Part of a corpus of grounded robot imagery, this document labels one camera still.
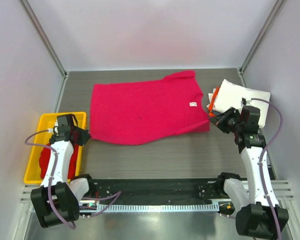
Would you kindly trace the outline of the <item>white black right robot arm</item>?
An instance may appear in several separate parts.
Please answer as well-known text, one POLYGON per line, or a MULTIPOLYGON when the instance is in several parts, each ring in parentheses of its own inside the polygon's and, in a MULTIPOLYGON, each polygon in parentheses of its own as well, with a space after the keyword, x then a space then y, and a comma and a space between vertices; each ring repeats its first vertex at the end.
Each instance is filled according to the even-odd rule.
POLYGON ((289 220, 287 209, 281 208, 275 196, 267 167, 267 143, 259 133, 259 108, 245 105, 241 110, 230 107, 210 118, 223 133, 233 133, 243 160, 248 189, 236 174, 221 173, 215 185, 216 194, 229 197, 234 206, 235 227, 241 236, 264 240, 280 240, 289 220))

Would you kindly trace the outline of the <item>left aluminium frame post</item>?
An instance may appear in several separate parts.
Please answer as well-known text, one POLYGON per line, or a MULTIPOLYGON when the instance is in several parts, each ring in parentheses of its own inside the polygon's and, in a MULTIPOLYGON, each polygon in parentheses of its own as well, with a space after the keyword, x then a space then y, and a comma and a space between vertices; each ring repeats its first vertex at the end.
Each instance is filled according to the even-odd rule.
POLYGON ((28 0, 19 0, 20 5, 25 11, 27 17, 29 18, 31 24, 33 25, 37 35, 41 39, 44 47, 46 48, 48 54, 50 55, 52 61, 56 65, 58 71, 61 73, 62 77, 65 79, 67 77, 67 71, 63 67, 59 57, 57 56, 56 51, 54 50, 48 36, 46 35, 40 21, 38 20, 33 8, 31 7, 28 0))

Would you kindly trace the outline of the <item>white folded t-shirt lower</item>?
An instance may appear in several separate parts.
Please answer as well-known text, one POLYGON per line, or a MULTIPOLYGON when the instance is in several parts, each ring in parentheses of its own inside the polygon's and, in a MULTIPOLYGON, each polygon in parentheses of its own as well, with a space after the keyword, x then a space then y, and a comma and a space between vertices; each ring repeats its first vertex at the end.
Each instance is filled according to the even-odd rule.
POLYGON ((217 88, 213 89, 212 93, 208 94, 209 105, 207 107, 208 107, 209 111, 211 111, 214 108, 215 100, 218 96, 219 90, 220 90, 220 87, 218 86, 217 88))

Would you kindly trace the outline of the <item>orange folded t-shirt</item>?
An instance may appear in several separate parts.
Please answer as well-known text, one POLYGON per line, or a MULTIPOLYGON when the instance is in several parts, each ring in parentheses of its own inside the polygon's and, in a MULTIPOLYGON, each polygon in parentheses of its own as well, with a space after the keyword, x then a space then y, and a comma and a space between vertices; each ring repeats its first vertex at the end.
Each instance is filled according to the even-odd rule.
POLYGON ((209 117, 216 117, 221 114, 215 108, 215 100, 217 99, 219 90, 220 90, 220 86, 214 88, 212 93, 208 93, 209 104, 207 105, 207 110, 208 110, 209 117))

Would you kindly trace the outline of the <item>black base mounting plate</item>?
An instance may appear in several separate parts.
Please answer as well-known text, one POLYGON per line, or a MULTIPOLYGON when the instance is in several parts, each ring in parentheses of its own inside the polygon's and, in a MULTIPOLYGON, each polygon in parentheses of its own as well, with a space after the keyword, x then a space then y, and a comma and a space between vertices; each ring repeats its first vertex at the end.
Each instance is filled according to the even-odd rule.
POLYGON ((116 205, 209 205, 228 198, 215 178, 94 179, 93 183, 86 197, 107 198, 121 191, 116 205))

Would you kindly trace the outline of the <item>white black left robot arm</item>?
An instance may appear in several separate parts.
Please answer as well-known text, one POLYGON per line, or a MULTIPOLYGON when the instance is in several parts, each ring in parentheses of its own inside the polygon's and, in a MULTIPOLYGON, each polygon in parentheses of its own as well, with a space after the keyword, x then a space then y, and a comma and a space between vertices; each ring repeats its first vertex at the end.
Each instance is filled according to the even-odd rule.
POLYGON ((52 133, 50 159, 46 175, 40 187, 30 193, 30 199, 42 228, 64 224, 76 228, 75 221, 80 215, 80 201, 90 200, 96 195, 96 187, 89 174, 68 179, 71 157, 76 145, 84 146, 90 139, 88 130, 69 123, 56 122, 52 133))

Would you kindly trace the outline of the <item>red t-shirt in bin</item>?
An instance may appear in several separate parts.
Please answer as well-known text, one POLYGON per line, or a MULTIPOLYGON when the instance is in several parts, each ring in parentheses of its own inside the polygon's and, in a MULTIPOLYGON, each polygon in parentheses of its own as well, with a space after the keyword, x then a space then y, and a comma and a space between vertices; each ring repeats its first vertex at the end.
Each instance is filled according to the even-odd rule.
MULTIPOLYGON (((77 158, 78 158, 79 145, 74 146, 73 154, 70 158, 69 169, 68 169, 68 180, 71 180, 75 177, 76 166, 77 166, 77 158)), ((44 179, 48 164, 51 156, 51 150, 48 148, 43 148, 40 157, 39 157, 39 167, 40 167, 40 177, 44 179)))

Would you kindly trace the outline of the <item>pink t-shirt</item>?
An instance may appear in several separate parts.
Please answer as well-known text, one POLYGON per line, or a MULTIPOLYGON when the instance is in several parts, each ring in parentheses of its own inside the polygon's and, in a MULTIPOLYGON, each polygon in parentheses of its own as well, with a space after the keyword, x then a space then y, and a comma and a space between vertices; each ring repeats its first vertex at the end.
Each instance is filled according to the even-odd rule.
POLYGON ((136 146, 171 136, 209 132, 203 96, 193 70, 158 80, 95 84, 89 114, 91 137, 136 146))

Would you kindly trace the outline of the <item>aluminium frame post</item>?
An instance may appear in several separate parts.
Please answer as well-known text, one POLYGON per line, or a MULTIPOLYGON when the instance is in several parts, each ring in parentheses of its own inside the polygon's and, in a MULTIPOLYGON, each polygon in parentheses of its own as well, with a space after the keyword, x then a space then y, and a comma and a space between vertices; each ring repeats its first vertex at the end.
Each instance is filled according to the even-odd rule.
POLYGON ((62 77, 65 79, 67 77, 67 71, 63 67, 59 57, 57 56, 56 51, 54 50, 48 36, 46 35, 40 21, 38 20, 33 8, 31 7, 28 0, 19 0, 20 5, 25 11, 27 17, 29 18, 31 24, 33 25, 37 35, 41 39, 44 47, 46 48, 48 54, 50 55, 52 61, 56 65, 58 71, 61 73, 62 77))
POLYGON ((252 44, 252 47, 250 48, 245 60, 243 61, 241 67, 238 69, 238 72, 241 76, 244 75, 246 69, 248 68, 249 64, 251 63, 253 57, 255 56, 257 50, 265 40, 268 32, 270 31, 272 25, 274 24, 276 18, 280 14, 282 8, 284 7, 286 0, 276 0, 274 2, 273 7, 271 8, 264 24, 262 25, 255 41, 252 44))

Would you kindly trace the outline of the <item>right aluminium frame post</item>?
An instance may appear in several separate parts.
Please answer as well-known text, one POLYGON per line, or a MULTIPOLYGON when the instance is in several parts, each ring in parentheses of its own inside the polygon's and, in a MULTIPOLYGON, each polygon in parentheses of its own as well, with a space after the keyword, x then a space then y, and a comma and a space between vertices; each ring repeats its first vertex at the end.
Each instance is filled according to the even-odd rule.
POLYGON ((270 31, 272 25, 274 24, 276 18, 280 14, 282 8, 284 7, 286 0, 276 0, 274 2, 273 7, 271 8, 264 24, 262 25, 255 41, 252 44, 252 47, 250 48, 245 60, 243 61, 241 67, 238 69, 238 72, 241 76, 244 75, 246 69, 248 68, 249 64, 251 63, 253 57, 255 56, 257 50, 265 40, 268 32, 270 31))

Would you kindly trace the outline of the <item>yellow plastic bin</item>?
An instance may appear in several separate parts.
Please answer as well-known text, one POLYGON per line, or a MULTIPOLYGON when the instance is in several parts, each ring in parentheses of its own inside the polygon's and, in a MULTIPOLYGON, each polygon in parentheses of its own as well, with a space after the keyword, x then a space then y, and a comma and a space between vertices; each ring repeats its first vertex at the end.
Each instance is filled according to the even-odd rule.
MULTIPOLYGON (((41 115, 36 131, 43 131, 49 128, 53 128, 57 120, 57 116, 64 114, 74 114, 78 121, 78 127, 81 129, 87 128, 87 113, 83 111, 78 112, 60 112, 60 113, 44 113, 41 115)), ((52 136, 52 133, 39 133, 34 137, 34 143, 36 144, 45 144, 50 145, 49 140, 52 136)), ((42 146, 32 146, 30 157, 28 160, 27 168, 23 178, 23 182, 26 185, 40 185, 43 181, 40 177, 41 168, 39 166, 39 158, 41 151, 43 150, 42 146)), ((76 170, 75 177, 80 175, 81 172, 81 163, 82 163, 82 153, 83 146, 79 146, 77 161, 76 161, 76 170)))

